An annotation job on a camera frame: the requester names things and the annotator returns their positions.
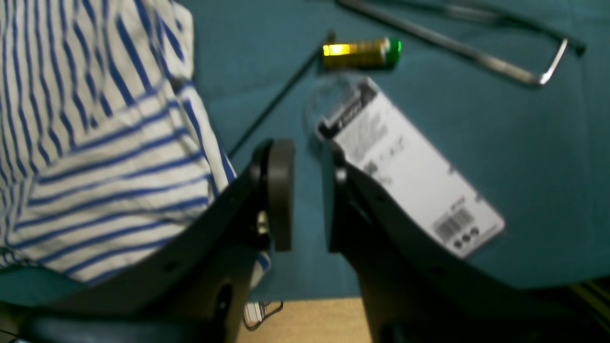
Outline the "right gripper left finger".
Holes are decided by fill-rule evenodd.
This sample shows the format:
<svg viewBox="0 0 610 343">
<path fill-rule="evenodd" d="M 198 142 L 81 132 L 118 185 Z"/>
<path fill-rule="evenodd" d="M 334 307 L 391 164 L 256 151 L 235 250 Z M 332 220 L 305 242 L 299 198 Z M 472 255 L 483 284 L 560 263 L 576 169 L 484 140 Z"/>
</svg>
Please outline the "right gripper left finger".
<svg viewBox="0 0 610 343">
<path fill-rule="evenodd" d="M 179 236 L 29 314 L 31 343 L 231 343 L 261 252 L 292 248 L 295 147 L 267 140 Z"/>
</svg>

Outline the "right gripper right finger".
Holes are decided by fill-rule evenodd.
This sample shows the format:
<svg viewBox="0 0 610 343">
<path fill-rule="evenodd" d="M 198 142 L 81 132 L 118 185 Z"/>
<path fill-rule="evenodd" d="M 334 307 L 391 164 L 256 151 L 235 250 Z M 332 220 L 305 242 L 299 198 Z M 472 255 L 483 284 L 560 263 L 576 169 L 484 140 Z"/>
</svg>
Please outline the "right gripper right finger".
<svg viewBox="0 0 610 343">
<path fill-rule="evenodd" d="M 456 258 L 332 141 L 322 146 L 327 249 L 357 274 L 375 343 L 607 343 L 562 289 L 524 292 Z"/>
</svg>

